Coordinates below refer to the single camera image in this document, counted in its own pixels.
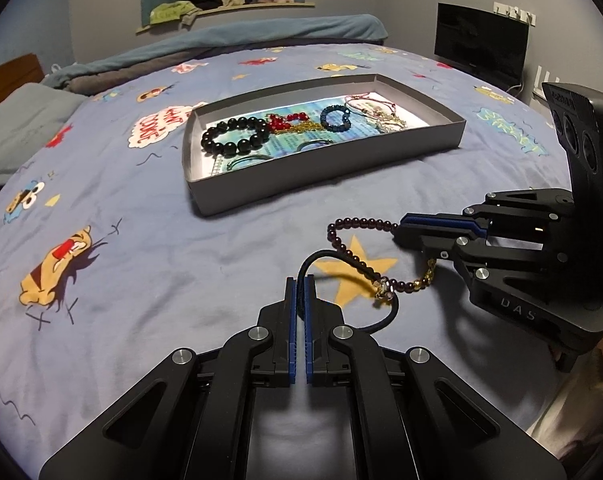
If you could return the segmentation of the pearl strand with gold chain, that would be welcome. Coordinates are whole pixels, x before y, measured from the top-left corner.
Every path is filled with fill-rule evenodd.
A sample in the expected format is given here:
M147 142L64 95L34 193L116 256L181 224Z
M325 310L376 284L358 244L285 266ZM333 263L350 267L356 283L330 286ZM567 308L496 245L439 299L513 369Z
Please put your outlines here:
M211 175L217 176L218 174L224 173L224 158L222 156L216 156L213 161Z

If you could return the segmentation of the grey cardboard tray box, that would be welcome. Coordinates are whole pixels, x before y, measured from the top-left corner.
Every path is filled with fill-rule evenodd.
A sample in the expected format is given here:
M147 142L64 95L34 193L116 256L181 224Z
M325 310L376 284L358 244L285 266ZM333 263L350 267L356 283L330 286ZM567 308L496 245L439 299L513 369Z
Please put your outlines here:
M258 151L224 158L205 153L205 131L222 120L305 112L317 122L323 108L350 110L351 127L271 136ZM183 136L184 178L198 214L213 216L324 180L457 148L466 121L406 84L379 74L279 84L199 107Z

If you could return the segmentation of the white router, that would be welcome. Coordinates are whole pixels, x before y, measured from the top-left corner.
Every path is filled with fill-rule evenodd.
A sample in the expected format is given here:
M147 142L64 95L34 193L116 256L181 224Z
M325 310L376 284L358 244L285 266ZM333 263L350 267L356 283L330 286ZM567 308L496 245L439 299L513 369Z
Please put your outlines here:
M546 103L548 100L545 96L543 85L554 84L555 82L560 81L561 78L559 78L559 76L552 76L549 70L546 70L541 65L538 65L535 73L535 79L533 80L533 90L531 90L531 94L538 101Z

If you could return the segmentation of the black television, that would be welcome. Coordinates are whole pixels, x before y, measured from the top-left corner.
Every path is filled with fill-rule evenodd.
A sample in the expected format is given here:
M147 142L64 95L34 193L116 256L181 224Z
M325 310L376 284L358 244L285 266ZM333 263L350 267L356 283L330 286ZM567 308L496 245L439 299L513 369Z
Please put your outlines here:
M434 54L505 88L523 82L530 26L515 18L439 2Z

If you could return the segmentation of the teal folded blanket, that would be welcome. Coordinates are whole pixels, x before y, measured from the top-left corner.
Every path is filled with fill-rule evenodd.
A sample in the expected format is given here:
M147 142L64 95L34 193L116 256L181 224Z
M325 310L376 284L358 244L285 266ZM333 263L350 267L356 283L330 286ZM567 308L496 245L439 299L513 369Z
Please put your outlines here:
M183 32L103 60L72 64L45 76L43 83L56 90L95 96L190 60L307 44L383 44L387 38L383 22L372 14L236 22Z

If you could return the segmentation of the wooden window sill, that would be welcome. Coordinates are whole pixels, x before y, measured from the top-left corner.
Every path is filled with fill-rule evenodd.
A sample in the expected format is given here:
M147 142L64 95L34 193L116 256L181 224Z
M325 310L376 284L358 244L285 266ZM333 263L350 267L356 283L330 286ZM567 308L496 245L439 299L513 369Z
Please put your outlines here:
M160 26L172 26L175 25L178 28L192 26L198 18L208 18L208 16L218 16L223 14L232 14L247 11L256 10L280 10L280 9L314 9L317 5L314 2L292 2L292 1L280 1L280 2L266 2L266 3L251 3L244 4L243 6L219 6L219 8L205 11L193 11L184 14L182 18L176 21L149 24L147 26L139 27L135 31L136 36L141 36L150 32L151 30L158 29Z

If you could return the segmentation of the black cloth on sill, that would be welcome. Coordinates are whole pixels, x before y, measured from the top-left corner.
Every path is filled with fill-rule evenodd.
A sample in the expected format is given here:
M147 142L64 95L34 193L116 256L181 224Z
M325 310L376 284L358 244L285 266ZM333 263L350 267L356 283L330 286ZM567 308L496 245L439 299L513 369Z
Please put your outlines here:
M214 10L223 6L223 0L186 0L202 11Z

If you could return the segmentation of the green cloth on sill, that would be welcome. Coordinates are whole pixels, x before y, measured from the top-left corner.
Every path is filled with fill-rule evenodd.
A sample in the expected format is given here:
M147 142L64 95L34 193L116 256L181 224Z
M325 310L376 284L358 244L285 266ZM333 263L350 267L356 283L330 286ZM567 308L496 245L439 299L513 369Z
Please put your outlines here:
M149 12L148 24L159 25L174 21L181 21L183 16L196 13L199 8L187 0L178 0L161 3Z

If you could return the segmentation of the grey-blue pillow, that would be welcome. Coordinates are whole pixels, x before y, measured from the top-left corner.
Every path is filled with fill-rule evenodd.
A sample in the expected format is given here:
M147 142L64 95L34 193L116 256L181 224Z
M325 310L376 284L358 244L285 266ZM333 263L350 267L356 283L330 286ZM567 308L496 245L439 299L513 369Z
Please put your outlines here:
M0 103L0 186L44 148L87 99L29 82Z

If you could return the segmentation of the wooden headboard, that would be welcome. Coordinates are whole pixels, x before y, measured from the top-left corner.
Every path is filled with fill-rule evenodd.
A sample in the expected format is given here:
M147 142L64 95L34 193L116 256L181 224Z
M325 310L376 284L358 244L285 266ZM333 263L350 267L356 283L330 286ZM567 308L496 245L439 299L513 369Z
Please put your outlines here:
M0 65L0 103L28 82L38 84L44 73L38 57L28 53Z

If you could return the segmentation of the white wall hooks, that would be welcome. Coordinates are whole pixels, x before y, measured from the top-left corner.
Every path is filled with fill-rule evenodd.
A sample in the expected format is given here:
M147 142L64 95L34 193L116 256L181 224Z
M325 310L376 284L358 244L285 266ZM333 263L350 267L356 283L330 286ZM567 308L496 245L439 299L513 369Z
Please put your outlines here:
M495 2L493 3L493 12L511 18L512 20L525 23L531 27L536 26L536 15L521 9L518 6L509 6L505 3Z

